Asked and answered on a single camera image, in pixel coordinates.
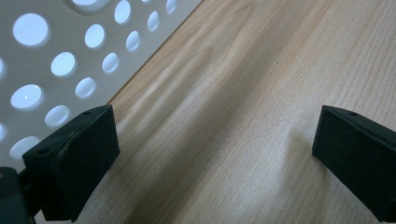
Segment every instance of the black bracket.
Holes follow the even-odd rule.
[[[355,112],[323,106],[312,154],[379,221],[396,221],[396,133]]]
[[[0,168],[0,223],[75,221],[120,154],[111,105],[81,113],[22,157],[26,168]]]

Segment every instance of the white perforated panel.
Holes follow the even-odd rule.
[[[106,104],[201,1],[1,1],[0,166]]]

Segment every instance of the light wooden table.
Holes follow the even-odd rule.
[[[322,105],[396,130],[396,1],[205,0],[111,104],[77,223],[376,223],[311,147]]]

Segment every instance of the black plastic block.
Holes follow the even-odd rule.
[[[29,216],[17,172],[0,168],[0,223],[35,223]]]
[[[379,221],[396,221],[396,133],[355,112],[323,106],[313,155]]]
[[[78,115],[26,152],[46,220],[75,221],[119,154],[111,105]]]

